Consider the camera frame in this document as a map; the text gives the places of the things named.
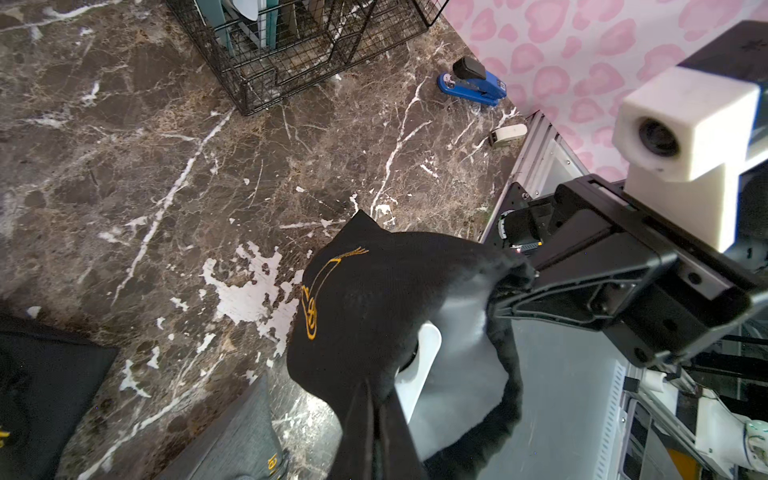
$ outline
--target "blue stapler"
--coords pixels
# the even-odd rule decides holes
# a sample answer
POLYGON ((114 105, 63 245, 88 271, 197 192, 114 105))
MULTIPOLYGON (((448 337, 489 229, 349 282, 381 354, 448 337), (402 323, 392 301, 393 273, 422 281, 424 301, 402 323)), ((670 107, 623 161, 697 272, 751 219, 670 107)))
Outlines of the blue stapler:
POLYGON ((454 63, 453 75, 440 74, 437 85, 443 93, 492 107, 507 96, 507 85, 471 57, 462 57, 454 63))

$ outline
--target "black wire rack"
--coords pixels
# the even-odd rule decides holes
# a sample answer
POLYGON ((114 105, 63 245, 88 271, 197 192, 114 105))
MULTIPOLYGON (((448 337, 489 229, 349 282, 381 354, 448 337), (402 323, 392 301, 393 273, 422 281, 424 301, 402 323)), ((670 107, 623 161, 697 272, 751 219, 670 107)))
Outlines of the black wire rack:
POLYGON ((243 115, 422 34, 447 2, 167 0, 243 115))

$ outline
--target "gold embroidery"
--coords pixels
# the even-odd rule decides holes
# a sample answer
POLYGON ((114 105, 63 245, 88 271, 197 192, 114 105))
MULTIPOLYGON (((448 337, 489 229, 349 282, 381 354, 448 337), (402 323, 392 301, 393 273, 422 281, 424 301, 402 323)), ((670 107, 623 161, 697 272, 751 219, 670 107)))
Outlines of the gold embroidery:
POLYGON ((272 455, 272 458, 270 458, 266 466, 270 467, 270 472, 273 471, 275 467, 277 467, 277 454, 272 455))
POLYGON ((312 281, 310 288, 306 288, 304 285, 301 286, 301 306, 304 308, 306 336, 309 337, 310 340, 314 340, 315 336, 317 335, 317 296, 320 293, 320 289, 323 288, 323 284, 325 283, 326 278, 328 278, 331 272, 333 272, 333 269, 339 266, 339 263, 341 263, 342 259, 352 257, 354 255, 363 255, 364 253, 368 253, 368 250, 362 247, 357 247, 351 252, 342 253, 338 257, 334 257, 331 260, 328 260, 326 264, 323 265, 323 268, 321 268, 317 273, 317 276, 315 276, 315 280, 312 281))

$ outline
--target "brown marble surface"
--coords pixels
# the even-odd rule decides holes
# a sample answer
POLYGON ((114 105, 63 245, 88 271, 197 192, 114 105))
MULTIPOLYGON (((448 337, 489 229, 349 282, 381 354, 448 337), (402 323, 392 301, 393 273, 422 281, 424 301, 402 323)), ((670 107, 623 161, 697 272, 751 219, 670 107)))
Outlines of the brown marble surface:
POLYGON ((477 239, 522 118, 438 90, 442 20, 243 118, 158 0, 0 11, 3 302, 121 350, 58 477, 152 478, 269 375, 289 478, 324 478, 338 422, 281 355, 301 269, 357 208, 477 239))

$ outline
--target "pink leopard print wall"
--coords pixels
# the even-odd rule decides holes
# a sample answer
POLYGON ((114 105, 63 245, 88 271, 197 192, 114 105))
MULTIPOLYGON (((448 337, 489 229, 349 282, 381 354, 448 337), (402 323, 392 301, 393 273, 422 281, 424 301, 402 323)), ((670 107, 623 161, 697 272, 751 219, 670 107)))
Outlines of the pink leopard print wall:
POLYGON ((768 0, 450 0, 445 17, 523 112, 541 109, 590 171, 626 177, 622 99, 768 0))

